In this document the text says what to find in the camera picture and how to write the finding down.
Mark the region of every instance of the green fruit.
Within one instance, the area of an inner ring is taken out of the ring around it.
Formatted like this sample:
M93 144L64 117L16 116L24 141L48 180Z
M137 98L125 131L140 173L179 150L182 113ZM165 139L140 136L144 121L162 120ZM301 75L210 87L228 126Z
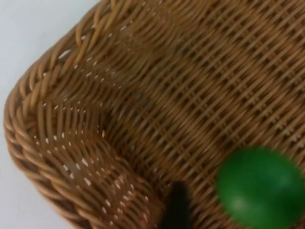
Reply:
M299 171L276 150L252 147L230 155L217 177L225 211L253 229L286 229L305 210L305 183Z

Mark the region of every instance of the wicker weave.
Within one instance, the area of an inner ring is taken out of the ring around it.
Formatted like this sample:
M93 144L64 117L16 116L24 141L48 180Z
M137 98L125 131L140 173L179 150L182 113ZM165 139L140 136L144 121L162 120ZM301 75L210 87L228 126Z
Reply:
M103 0L9 95L11 157L78 229L153 228L174 180L195 229L236 228L214 188L229 153L305 170L304 26L303 0Z

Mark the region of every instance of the white background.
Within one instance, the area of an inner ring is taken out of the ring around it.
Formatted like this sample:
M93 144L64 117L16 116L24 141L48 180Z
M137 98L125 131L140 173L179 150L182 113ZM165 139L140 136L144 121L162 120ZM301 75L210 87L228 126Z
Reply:
M0 0L0 120L22 74L98 0ZM14 166L0 128L0 228L69 229Z

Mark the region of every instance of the green ball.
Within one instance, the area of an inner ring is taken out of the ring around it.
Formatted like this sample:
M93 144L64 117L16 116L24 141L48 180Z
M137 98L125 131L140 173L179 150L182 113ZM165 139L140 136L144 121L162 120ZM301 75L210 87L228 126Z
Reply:
M301 171L269 148L246 148L230 155L218 172L216 185L225 211L249 228L286 229L305 210Z

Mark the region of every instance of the black object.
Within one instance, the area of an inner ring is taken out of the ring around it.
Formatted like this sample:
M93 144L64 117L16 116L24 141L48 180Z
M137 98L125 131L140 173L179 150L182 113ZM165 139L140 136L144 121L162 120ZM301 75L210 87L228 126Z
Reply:
M173 182L166 199L165 214L158 229L191 229L187 187L183 182Z

